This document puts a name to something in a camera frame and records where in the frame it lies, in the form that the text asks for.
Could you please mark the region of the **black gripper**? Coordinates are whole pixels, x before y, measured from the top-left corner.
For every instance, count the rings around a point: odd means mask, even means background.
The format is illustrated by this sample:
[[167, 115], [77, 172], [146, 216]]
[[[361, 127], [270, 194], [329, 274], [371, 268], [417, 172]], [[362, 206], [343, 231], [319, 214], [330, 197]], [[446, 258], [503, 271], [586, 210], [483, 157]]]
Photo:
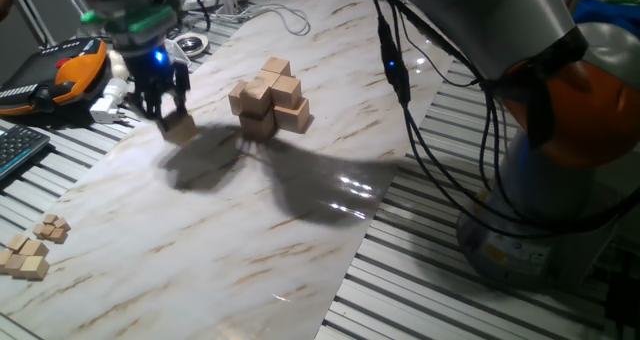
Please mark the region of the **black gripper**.
[[164, 45], [127, 52], [124, 60], [134, 81], [130, 108], [136, 115], [163, 130], [160, 105], [154, 98], [169, 92], [174, 92], [176, 111], [187, 112], [186, 92], [191, 89], [188, 66], [180, 62], [172, 64]]

